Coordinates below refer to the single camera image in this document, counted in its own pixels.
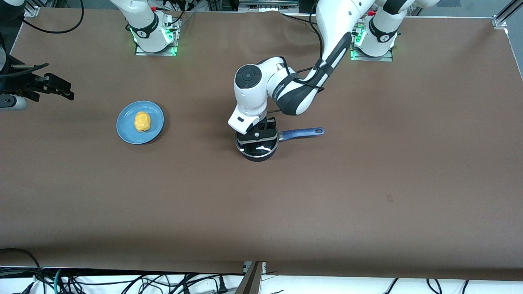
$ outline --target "brown table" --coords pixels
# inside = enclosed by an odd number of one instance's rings
[[[63,29],[78,15],[30,21]],[[326,134],[262,163],[227,126],[234,72],[277,55],[310,66],[307,24],[199,13],[171,58],[134,56],[125,24],[87,9],[65,35],[23,26],[13,55],[49,62],[76,98],[0,114],[1,247],[44,266],[240,272],[263,260],[279,274],[523,280],[523,82],[489,19],[406,19],[394,62],[347,57],[305,114],[276,114],[281,130]],[[143,99],[167,124],[129,145],[116,118]]]

